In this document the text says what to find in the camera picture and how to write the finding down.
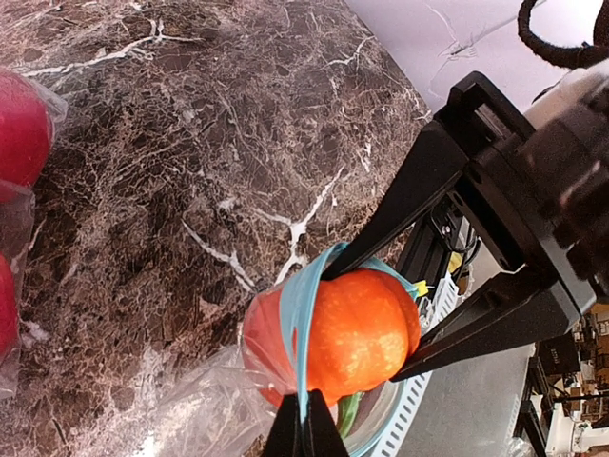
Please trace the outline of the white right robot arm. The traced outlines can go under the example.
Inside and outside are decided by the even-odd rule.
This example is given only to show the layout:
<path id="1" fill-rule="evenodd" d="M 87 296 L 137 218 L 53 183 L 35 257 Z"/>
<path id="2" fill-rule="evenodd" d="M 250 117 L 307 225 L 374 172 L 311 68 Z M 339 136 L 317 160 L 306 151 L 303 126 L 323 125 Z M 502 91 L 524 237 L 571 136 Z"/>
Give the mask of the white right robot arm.
<path id="1" fill-rule="evenodd" d="M 566 75 L 526 112 L 480 72 L 457 83 L 325 270 L 329 280 L 362 266 L 442 206 L 501 265 L 423 337 L 397 379 L 561 336 L 607 298 L 608 49 L 567 54 Z"/>

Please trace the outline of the red tomato with stem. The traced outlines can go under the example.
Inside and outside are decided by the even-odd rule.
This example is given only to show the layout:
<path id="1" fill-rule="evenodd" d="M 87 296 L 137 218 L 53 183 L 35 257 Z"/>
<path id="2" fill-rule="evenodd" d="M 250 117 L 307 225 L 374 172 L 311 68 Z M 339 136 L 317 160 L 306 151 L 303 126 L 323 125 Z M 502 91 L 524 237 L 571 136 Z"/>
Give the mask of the red tomato with stem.
<path id="1" fill-rule="evenodd" d="M 0 330 L 1 363 L 4 363 L 18 341 L 18 311 L 15 280 L 4 255 L 0 261 Z"/>

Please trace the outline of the orange pumpkin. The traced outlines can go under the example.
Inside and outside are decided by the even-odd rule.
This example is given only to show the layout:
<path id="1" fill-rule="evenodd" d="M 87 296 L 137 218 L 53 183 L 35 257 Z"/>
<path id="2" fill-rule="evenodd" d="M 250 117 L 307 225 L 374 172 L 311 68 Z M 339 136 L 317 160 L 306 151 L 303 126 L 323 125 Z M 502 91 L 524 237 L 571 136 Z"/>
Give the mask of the orange pumpkin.
<path id="1" fill-rule="evenodd" d="M 280 325 L 281 288 L 258 295 L 244 321 L 244 366 L 274 406 L 295 392 L 296 374 Z M 329 407 L 397 374 L 418 348 L 422 329 L 415 296 L 393 276 L 358 269 L 320 283 L 309 334 L 307 387 Z"/>

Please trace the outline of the red wrinkled fruit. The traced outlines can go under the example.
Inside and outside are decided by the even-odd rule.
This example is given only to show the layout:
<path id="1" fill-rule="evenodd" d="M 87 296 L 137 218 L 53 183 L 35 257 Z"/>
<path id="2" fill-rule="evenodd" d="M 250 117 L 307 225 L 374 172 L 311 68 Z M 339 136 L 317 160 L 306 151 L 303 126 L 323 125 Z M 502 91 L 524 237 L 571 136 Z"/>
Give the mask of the red wrinkled fruit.
<path id="1" fill-rule="evenodd" d="M 51 149 L 46 103 L 21 76 L 1 69 L 1 179 L 32 187 Z"/>

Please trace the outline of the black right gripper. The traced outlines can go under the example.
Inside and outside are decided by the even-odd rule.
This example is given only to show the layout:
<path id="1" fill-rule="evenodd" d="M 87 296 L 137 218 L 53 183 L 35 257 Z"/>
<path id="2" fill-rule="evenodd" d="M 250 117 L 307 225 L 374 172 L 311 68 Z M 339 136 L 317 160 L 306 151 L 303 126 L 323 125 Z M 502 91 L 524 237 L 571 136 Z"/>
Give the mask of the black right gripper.
<path id="1" fill-rule="evenodd" d="M 438 121 L 323 277 L 361 266 L 448 191 L 501 272 L 422 337 L 393 382 L 561 336 L 597 296 L 596 74 L 577 71 L 520 112 L 475 72 Z"/>

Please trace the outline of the clear zip bag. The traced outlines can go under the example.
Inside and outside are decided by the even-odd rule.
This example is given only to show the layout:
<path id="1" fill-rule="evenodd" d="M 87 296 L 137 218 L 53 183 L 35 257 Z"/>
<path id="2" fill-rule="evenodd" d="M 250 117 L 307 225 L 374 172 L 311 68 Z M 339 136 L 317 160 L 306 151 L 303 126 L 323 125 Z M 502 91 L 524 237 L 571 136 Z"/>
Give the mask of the clear zip bag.
<path id="1" fill-rule="evenodd" d="M 51 90 L 23 76 L 21 77 L 37 90 L 37 93 L 47 105 L 53 130 L 52 147 L 57 131 L 65 122 L 68 103 Z M 33 186 L 30 188 L 23 187 L 1 179 L 1 255 L 4 255 L 10 263 L 15 280 L 17 311 L 21 299 L 29 239 L 34 223 L 35 196 L 32 190 Z M 1 363 L 1 398 L 3 400 L 14 396 L 17 390 L 20 346 L 18 313 L 17 344 L 4 363 Z"/>
<path id="2" fill-rule="evenodd" d="M 241 456 L 269 432 L 284 394 L 298 387 L 298 351 L 285 334 L 309 331 L 313 298 L 339 243 L 250 303 L 239 344 L 221 349 L 162 401 L 149 444 L 153 456 Z"/>

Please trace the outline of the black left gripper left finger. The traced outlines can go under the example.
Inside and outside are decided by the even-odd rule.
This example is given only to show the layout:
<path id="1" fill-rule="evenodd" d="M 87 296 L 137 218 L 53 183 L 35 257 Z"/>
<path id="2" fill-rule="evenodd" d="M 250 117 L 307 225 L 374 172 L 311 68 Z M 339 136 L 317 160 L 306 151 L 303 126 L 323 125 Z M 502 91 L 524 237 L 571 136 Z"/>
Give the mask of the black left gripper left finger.
<path id="1" fill-rule="evenodd" d="M 266 438 L 263 457 L 299 457 L 302 455 L 301 422 L 298 397 L 283 398 Z"/>

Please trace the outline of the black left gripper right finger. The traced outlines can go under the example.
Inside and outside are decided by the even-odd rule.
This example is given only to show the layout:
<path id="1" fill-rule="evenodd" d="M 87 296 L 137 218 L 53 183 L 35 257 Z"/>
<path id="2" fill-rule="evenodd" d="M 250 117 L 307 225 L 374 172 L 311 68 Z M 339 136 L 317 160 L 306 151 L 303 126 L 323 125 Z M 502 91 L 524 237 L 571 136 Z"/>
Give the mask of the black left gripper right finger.
<path id="1" fill-rule="evenodd" d="M 310 457 L 348 457 L 322 393 L 312 390 L 308 395 L 304 420 L 304 455 Z"/>

